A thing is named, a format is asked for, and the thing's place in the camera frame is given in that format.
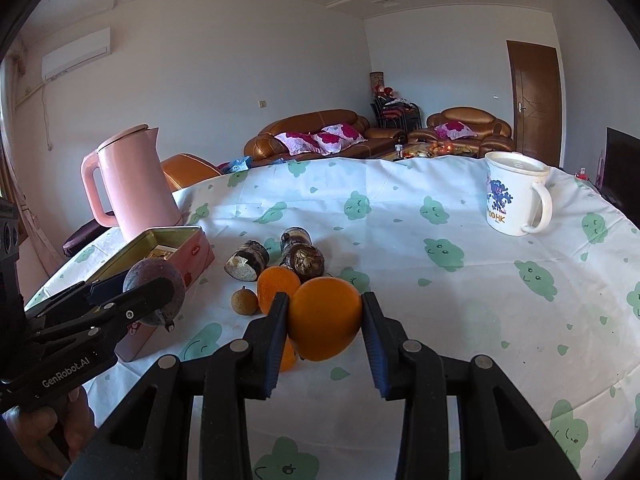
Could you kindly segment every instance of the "pink floral pillow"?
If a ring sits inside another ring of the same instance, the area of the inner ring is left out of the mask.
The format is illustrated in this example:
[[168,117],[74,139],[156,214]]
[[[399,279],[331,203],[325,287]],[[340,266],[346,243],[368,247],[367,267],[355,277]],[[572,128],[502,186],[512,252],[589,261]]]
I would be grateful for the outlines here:
[[339,153],[354,144],[366,140],[360,135],[358,130],[346,123],[326,126],[322,131],[312,134],[311,136],[318,142],[320,147],[325,150],[325,155]]
[[289,150],[289,155],[299,155],[300,153],[320,153],[325,155],[318,142],[309,134],[298,134],[287,132],[275,136]]
[[434,128],[441,139],[451,140],[461,139],[462,137],[477,137],[476,133],[465,123],[460,121],[449,121],[445,124],[439,124]]
[[289,150],[289,155],[319,153],[332,155],[366,139],[350,124],[327,126],[316,134],[287,132],[275,136]]

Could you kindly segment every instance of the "wooden door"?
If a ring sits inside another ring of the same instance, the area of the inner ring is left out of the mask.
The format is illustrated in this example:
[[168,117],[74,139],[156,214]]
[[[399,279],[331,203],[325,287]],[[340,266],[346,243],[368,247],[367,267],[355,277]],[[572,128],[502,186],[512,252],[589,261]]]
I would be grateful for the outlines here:
[[553,47],[507,41],[516,150],[549,166],[560,164],[562,95]]

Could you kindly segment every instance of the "table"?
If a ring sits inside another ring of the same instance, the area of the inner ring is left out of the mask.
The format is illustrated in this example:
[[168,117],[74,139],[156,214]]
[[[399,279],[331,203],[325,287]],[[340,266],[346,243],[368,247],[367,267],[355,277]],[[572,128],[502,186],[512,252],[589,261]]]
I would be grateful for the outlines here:
[[[411,142],[409,144],[403,144],[402,145],[402,149],[406,149],[406,148],[413,148],[415,146],[418,146],[420,144],[426,144],[426,142]],[[438,144],[440,146],[443,145],[442,141],[439,141]],[[442,154],[442,155],[437,155],[437,156],[446,156],[446,155],[453,155],[453,156],[468,156],[471,158],[478,158],[478,154],[477,153],[473,153],[473,152],[462,152],[462,151],[458,151],[457,153],[448,153],[448,154]],[[382,160],[391,160],[394,161],[396,160],[396,149],[394,148],[393,150],[389,150],[388,152],[384,152],[380,155],[377,155],[375,158],[378,159],[382,159]]]
[[[161,355],[184,358],[190,342],[205,340],[211,350],[240,337],[251,318],[231,310],[242,283],[224,272],[226,259],[248,239],[276,258],[281,232],[300,225],[327,271],[373,290],[410,338],[455,358],[492,356],[582,478],[603,479],[640,427],[640,235],[573,176],[552,169],[547,187],[551,224],[525,237],[487,225],[486,163],[472,158],[292,161],[177,191],[185,220],[203,227],[216,260],[188,291],[172,333],[157,330],[139,359],[88,384],[98,423]],[[426,249],[434,243],[463,256],[431,260]],[[37,298],[91,275],[123,244],[117,229],[108,231]],[[531,288],[522,279],[529,269],[541,277]],[[283,373],[267,402],[247,403],[252,464],[287,460],[303,480],[388,480],[402,409],[380,399],[357,336],[335,358]],[[190,478],[196,475],[193,460]]]

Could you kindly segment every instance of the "pink tin box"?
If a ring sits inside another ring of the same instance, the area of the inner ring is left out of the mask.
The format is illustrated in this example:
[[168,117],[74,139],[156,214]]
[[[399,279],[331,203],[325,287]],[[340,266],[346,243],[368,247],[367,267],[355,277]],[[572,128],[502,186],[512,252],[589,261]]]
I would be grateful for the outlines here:
[[[201,227],[155,227],[140,233],[114,254],[86,280],[87,283],[106,280],[129,269],[148,257],[158,245],[176,249],[175,253],[167,257],[167,261],[180,270],[187,288],[214,259],[209,241]],[[139,322],[129,325],[129,333],[116,345],[118,357],[124,362],[133,361],[155,330],[156,327]]]

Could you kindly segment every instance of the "hand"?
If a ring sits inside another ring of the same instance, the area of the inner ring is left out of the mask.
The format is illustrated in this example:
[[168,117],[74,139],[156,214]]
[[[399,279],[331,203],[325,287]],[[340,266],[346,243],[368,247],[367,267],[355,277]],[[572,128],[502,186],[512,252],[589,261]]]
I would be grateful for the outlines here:
[[[81,386],[68,394],[66,413],[60,422],[65,430],[65,439],[69,446],[69,458],[73,462],[96,431],[94,412],[89,407],[86,391]],[[20,448],[36,466],[59,476],[64,473],[38,443],[47,436],[58,422],[56,412],[49,406],[37,409],[33,413],[12,408],[4,415],[9,430],[13,433]]]

